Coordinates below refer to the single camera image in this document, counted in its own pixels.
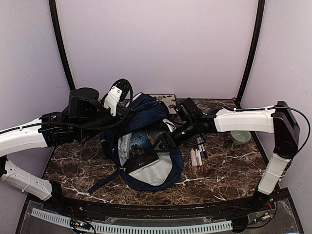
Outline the dark Wuthering Heights book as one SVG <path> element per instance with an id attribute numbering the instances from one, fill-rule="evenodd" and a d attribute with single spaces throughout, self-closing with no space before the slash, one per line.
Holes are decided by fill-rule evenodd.
<path id="1" fill-rule="evenodd" d="M 123 164 L 126 173 L 129 175 L 136 174 L 160 161 L 157 153 L 152 152 L 153 143 L 154 140 L 145 131 L 132 133 L 127 160 Z"/>

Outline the navy blue student backpack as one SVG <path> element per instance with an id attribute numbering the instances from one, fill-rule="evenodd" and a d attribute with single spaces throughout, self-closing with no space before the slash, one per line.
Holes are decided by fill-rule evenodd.
<path id="1" fill-rule="evenodd" d="M 167 106 L 144 93 L 135 95 L 130 105 L 135 115 L 121 130 L 107 130 L 100 134 L 104 154 L 117 169 L 94 184 L 88 190 L 89 194 L 117 176 L 121 176 L 131 188 L 145 192 L 169 188 L 180 180 L 184 169 L 181 150 L 172 148 L 157 153 L 153 148 L 161 134 L 175 129 L 167 118 Z"/>

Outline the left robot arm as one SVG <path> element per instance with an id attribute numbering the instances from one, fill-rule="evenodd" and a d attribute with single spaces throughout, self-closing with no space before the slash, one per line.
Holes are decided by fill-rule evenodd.
<path id="1" fill-rule="evenodd" d="M 99 92 L 84 87 L 70 92 L 68 106 L 62 112 L 42 115 L 26 124 L 2 130 L 0 133 L 0 180 L 49 201 L 57 212 L 69 208 L 62 197 L 61 185 L 44 180 L 13 163 L 8 155 L 32 149 L 44 149 L 66 143 L 85 143 L 105 130 L 121 126 L 131 113 L 131 106 L 119 107 L 126 96 L 133 97 L 133 89 L 126 81 L 113 84 L 104 99 Z"/>

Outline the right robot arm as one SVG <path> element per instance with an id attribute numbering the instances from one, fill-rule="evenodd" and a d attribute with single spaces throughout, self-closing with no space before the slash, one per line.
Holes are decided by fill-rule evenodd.
<path id="1" fill-rule="evenodd" d="M 175 110 L 185 124 L 172 132 L 162 133 L 157 138 L 153 148 L 158 152 L 168 152 L 200 134 L 243 131 L 254 132 L 257 137 L 269 135 L 272 154 L 268 156 L 266 170 L 258 184 L 259 193 L 249 200 L 249 208 L 254 212 L 267 205 L 266 195 L 273 192 L 293 158 L 304 147 L 299 143 L 300 126 L 294 113 L 303 118 L 306 116 L 285 101 L 278 101 L 277 104 L 267 107 L 223 107 L 203 112 L 192 99 L 187 98 Z"/>

